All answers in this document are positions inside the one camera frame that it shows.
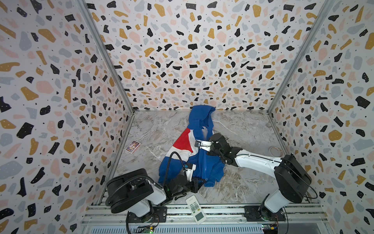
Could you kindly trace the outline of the blue red white jacket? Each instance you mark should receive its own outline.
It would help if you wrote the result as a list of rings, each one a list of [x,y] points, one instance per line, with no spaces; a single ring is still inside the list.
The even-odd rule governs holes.
[[[214,187],[224,176],[224,164],[218,156],[209,156],[207,151],[194,146],[196,140],[207,141],[213,135],[211,114],[215,107],[198,105],[192,108],[189,124],[167,152],[159,167],[159,183],[169,183],[182,170],[183,163],[196,165],[193,177],[202,178],[205,187]]]

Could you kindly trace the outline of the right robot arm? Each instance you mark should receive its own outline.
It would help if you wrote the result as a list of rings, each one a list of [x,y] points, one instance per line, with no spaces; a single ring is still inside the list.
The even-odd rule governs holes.
[[[294,156],[268,157],[231,147],[220,133],[200,143],[200,149],[207,151],[210,156],[218,156],[224,164],[249,168],[276,180],[278,189],[275,192],[267,195],[259,206],[245,208],[244,216],[248,221],[284,221],[279,211],[290,203],[302,203],[312,182]]]

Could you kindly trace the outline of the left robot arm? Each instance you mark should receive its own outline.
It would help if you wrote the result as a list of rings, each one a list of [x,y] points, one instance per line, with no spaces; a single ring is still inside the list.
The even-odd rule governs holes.
[[[149,177],[144,168],[117,176],[107,183],[105,205],[113,214],[127,212],[127,221],[132,223],[165,222],[168,204],[188,193],[197,193],[206,182],[193,177],[194,170],[189,165],[184,166],[182,171],[162,185]]]

